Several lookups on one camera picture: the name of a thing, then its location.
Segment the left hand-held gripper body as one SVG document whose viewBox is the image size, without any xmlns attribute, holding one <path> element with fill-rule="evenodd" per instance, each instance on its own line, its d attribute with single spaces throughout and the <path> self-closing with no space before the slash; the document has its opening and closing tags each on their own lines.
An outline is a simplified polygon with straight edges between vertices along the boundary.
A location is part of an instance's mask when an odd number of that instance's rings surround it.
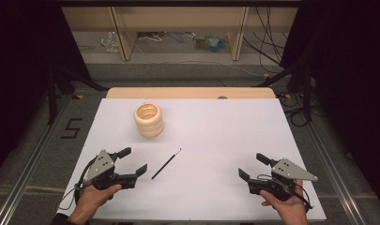
<svg viewBox="0 0 380 225">
<path fill-rule="evenodd" d="M 98 190 L 107 189 L 113 185 L 120 185 L 122 189 L 135 188 L 136 173 L 118 174 L 114 171 L 117 153 L 108 153 L 105 149 L 89 162 L 85 170 L 87 175 L 83 179 L 84 186 L 93 185 Z"/>
</svg>

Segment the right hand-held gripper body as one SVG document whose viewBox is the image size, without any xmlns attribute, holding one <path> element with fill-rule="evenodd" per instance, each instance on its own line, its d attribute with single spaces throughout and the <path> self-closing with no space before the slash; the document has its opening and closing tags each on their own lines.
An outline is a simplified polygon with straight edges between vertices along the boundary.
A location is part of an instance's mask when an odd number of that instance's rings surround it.
<svg viewBox="0 0 380 225">
<path fill-rule="evenodd" d="M 285 202 L 295 195 L 296 180 L 315 182 L 318 177 L 297 166 L 287 158 L 274 160 L 270 158 L 271 175 L 258 175 L 247 184 L 250 194 L 259 195 L 261 190 L 273 194 L 278 200 Z"/>
</svg>

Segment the person's left hand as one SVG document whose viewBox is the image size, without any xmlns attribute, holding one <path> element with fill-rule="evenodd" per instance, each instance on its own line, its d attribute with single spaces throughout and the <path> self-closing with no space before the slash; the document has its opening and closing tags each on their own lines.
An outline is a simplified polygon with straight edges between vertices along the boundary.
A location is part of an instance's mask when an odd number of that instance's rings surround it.
<svg viewBox="0 0 380 225">
<path fill-rule="evenodd" d="M 98 190 L 94 186 L 85 187 L 73 213 L 68 217 L 68 222 L 74 225 L 84 225 L 121 188 L 120 185 L 113 185 L 104 190 Z"/>
</svg>

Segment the person's right hand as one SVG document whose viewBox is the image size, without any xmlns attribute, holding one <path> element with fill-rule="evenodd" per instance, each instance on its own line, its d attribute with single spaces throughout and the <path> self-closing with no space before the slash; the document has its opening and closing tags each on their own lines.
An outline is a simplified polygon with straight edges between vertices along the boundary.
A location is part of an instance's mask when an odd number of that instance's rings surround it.
<svg viewBox="0 0 380 225">
<path fill-rule="evenodd" d="M 273 194 L 265 190 L 261 190 L 260 195 L 265 199 L 262 202 L 262 206 L 273 206 L 283 222 L 296 220 L 308 221 L 304 202 L 301 201 L 297 196 L 292 196 L 289 200 L 282 202 L 278 200 Z"/>
</svg>

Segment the thin black pen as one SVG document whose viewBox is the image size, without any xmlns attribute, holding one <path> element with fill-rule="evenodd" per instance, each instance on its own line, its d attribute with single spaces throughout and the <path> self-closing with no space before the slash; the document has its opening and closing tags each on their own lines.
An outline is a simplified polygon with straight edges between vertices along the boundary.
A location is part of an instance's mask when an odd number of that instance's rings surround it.
<svg viewBox="0 0 380 225">
<path fill-rule="evenodd" d="M 176 155 L 178 155 L 182 151 L 182 148 L 178 148 L 170 157 L 169 159 L 164 162 L 164 164 L 153 174 L 151 177 L 151 180 L 155 179 L 160 172 L 175 158 Z"/>
</svg>

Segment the ribbed wooden cup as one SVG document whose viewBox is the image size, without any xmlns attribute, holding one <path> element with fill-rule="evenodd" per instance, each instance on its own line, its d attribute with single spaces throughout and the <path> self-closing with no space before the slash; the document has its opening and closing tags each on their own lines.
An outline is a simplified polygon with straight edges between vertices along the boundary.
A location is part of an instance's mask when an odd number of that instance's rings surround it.
<svg viewBox="0 0 380 225">
<path fill-rule="evenodd" d="M 133 119 L 139 133 L 146 137 L 156 137 L 164 129 L 163 116 L 160 107 L 146 102 L 136 108 Z"/>
</svg>

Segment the white board sheet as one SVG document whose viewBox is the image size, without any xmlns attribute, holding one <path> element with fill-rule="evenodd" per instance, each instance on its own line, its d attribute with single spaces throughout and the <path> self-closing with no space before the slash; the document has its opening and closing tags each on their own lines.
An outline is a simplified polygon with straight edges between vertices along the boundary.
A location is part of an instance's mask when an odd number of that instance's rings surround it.
<svg viewBox="0 0 380 225">
<path fill-rule="evenodd" d="M 105 149 L 131 153 L 116 162 L 117 173 L 134 173 L 147 165 L 133 189 L 121 190 L 101 206 L 96 217 L 133 222 L 261 222 L 278 213 L 263 207 L 238 175 L 268 174 L 256 159 L 288 158 L 304 164 L 275 98 L 158 99 L 164 130 L 147 139 L 135 126 L 139 99 L 105 98 L 70 178 L 75 184 L 85 165 Z M 153 174 L 178 149 L 182 151 L 153 180 Z"/>
</svg>

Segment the black metal stand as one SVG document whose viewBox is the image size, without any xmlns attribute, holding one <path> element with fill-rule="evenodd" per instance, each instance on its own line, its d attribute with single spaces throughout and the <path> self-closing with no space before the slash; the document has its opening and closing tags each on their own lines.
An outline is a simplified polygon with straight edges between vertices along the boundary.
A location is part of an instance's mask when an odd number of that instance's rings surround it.
<svg viewBox="0 0 380 225">
<path fill-rule="evenodd" d="M 305 124 L 308 124 L 312 120 L 311 114 L 311 74 L 306 63 L 301 61 L 295 62 L 292 66 L 284 69 L 272 78 L 266 79 L 260 84 L 256 84 L 256 87 L 268 87 L 271 84 L 283 79 L 284 77 L 291 75 L 290 82 L 287 84 L 287 88 L 291 89 L 291 85 L 294 83 L 300 83 L 303 91 L 303 104 L 302 111 L 305 115 Z"/>
<path fill-rule="evenodd" d="M 93 82 L 90 78 L 86 78 L 84 75 L 77 73 L 76 71 L 68 67 L 55 67 L 49 70 L 47 75 L 47 94 L 49 102 L 49 121 L 48 124 L 52 124 L 57 116 L 57 96 L 56 89 L 59 89 L 63 95 L 72 95 L 74 87 L 71 84 L 72 81 L 79 81 L 91 87 L 97 91 L 108 91 L 108 87 L 104 87 Z"/>
</svg>

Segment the wooden table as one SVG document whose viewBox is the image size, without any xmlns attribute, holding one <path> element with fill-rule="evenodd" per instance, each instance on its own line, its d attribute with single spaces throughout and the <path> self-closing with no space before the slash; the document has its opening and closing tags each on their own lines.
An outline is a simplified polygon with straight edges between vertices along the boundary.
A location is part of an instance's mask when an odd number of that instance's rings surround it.
<svg viewBox="0 0 380 225">
<path fill-rule="evenodd" d="M 275 98 L 268 87 L 114 87 L 106 98 Z"/>
</svg>

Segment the clear plastic bag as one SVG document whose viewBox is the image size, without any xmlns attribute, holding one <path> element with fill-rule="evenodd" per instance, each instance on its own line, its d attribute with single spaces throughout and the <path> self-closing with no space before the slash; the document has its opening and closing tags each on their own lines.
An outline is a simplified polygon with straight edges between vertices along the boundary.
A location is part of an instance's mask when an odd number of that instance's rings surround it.
<svg viewBox="0 0 380 225">
<path fill-rule="evenodd" d="M 116 32 L 109 32 L 107 37 L 101 40 L 101 46 L 107 53 L 119 53 L 119 44 L 116 40 Z"/>
</svg>

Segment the black curtain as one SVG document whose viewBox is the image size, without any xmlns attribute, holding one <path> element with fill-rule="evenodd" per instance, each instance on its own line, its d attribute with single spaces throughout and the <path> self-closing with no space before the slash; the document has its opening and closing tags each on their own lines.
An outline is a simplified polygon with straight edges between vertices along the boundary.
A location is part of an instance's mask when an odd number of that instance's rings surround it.
<svg viewBox="0 0 380 225">
<path fill-rule="evenodd" d="M 60 87 L 91 79 L 54 0 L 0 0 L 0 167 L 22 137 L 54 72 Z"/>
<path fill-rule="evenodd" d="M 312 76 L 327 115 L 380 202 L 380 0 L 301 0 L 281 65 L 312 52 Z"/>
</svg>

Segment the colourful plastic things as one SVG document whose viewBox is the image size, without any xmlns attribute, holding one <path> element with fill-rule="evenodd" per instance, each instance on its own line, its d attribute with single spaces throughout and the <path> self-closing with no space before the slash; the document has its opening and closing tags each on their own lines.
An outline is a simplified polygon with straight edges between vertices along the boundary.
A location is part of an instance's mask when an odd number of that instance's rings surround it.
<svg viewBox="0 0 380 225">
<path fill-rule="evenodd" d="M 229 44 L 222 38 L 210 35 L 198 34 L 193 38 L 195 48 L 199 50 L 217 53 L 220 51 L 231 51 Z"/>
</svg>

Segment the beige wooden shelf unit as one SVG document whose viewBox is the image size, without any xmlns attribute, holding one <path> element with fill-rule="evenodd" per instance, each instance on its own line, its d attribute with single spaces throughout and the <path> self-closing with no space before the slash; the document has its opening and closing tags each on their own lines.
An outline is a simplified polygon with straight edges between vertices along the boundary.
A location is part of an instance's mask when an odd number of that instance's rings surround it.
<svg viewBox="0 0 380 225">
<path fill-rule="evenodd" d="M 243 36 L 291 30 L 296 7 L 63 7 L 73 31 L 114 31 L 124 61 L 130 60 L 140 32 L 224 32 L 232 59 L 239 59 Z"/>
</svg>

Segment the metal floor rail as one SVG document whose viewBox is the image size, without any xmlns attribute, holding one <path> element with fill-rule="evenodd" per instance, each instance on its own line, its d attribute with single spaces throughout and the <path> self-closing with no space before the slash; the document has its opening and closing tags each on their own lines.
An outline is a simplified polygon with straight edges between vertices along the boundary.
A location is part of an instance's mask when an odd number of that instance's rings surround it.
<svg viewBox="0 0 380 225">
<path fill-rule="evenodd" d="M 2 206 L 0 207 L 0 225 L 8 225 L 23 194 L 26 190 L 27 185 L 32 179 L 40 161 L 43 157 L 52 134 L 57 126 L 57 123 L 66 109 L 70 101 L 69 96 L 64 96 L 61 98 L 60 102 L 57 104 L 57 113 L 49 122 L 41 133 L 41 137 L 37 142 L 36 147 L 32 151 L 30 158 L 26 161 L 25 166 L 21 170 L 20 176 L 14 183 L 12 188 L 8 190 L 8 196 Z"/>
<path fill-rule="evenodd" d="M 328 151 L 323 144 L 323 141 L 318 134 L 315 125 L 313 122 L 308 122 L 306 127 L 311 135 L 313 143 L 316 146 L 317 154 L 321 160 L 323 167 L 325 168 L 328 179 L 333 186 L 350 223 L 352 225 L 366 225 L 366 221 L 361 215 L 355 199 L 353 198 L 352 194 L 349 191 L 349 188 L 344 183 L 338 169 L 328 154 Z"/>
</svg>

